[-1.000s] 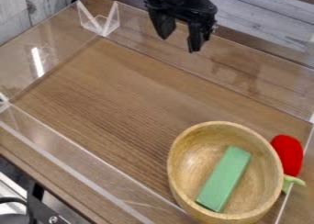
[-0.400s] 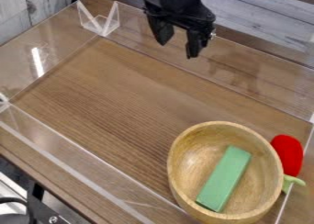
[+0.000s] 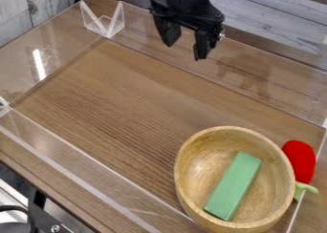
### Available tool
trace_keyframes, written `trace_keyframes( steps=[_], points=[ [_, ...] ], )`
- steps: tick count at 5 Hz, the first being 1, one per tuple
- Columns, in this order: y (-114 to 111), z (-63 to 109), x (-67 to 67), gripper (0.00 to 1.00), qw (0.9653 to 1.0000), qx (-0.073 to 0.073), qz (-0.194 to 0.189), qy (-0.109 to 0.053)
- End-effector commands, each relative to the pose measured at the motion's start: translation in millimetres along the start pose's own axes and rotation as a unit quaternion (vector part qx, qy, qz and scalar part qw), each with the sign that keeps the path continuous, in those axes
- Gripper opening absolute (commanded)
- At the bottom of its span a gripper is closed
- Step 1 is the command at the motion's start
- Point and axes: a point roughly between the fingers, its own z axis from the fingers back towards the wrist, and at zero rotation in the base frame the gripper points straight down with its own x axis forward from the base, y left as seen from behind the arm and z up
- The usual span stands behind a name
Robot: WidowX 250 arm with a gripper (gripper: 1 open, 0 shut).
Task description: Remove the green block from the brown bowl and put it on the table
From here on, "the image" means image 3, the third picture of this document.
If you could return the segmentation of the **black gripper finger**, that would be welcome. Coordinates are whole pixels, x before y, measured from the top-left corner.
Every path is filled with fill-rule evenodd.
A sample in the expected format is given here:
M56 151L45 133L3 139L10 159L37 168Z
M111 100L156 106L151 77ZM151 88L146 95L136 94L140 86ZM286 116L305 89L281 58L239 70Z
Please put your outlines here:
M179 16L176 14L155 13L152 15L152 21L160 36L160 40L167 47L171 47L180 37L178 19Z
M209 52L215 48L221 40L221 28L196 29L194 32L195 43L192 45L194 59L206 59Z

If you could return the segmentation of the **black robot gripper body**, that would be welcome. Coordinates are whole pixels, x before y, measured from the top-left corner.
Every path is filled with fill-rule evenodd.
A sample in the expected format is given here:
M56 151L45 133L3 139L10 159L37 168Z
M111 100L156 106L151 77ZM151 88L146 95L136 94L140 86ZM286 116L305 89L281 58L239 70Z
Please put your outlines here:
M223 29L225 15L209 0L150 0L150 13L194 30Z

